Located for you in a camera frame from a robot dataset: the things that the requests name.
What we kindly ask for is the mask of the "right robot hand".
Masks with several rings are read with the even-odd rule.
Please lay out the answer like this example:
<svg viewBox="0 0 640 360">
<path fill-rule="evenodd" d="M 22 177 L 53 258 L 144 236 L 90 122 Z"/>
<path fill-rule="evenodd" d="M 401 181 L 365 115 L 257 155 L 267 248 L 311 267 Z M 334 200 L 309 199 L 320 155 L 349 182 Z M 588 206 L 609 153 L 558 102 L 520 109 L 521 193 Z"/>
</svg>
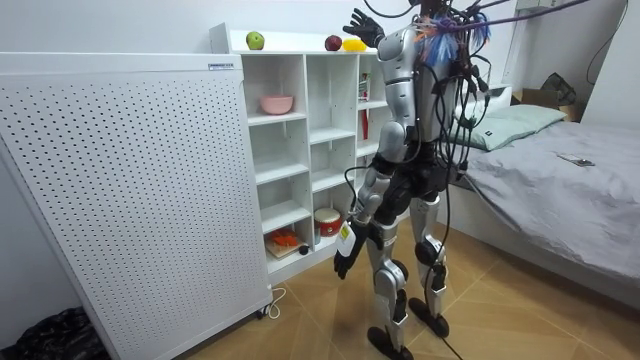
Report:
<svg viewBox="0 0 640 360">
<path fill-rule="evenodd" d="M 378 48 L 385 38 L 383 27 L 358 8 L 353 9 L 349 24 L 342 29 L 347 34 L 358 37 L 369 48 Z"/>
</svg>

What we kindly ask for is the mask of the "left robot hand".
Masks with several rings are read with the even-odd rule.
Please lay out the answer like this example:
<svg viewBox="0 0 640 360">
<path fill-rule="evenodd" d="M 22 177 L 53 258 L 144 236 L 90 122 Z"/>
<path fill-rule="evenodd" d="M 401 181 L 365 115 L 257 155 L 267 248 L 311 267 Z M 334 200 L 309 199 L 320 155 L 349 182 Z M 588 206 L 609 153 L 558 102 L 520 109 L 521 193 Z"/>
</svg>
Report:
<svg viewBox="0 0 640 360">
<path fill-rule="evenodd" d="M 355 264 L 368 236 L 368 226 L 355 220 L 345 221 L 336 239 L 337 250 L 333 259 L 334 272 L 342 280 Z"/>
</svg>

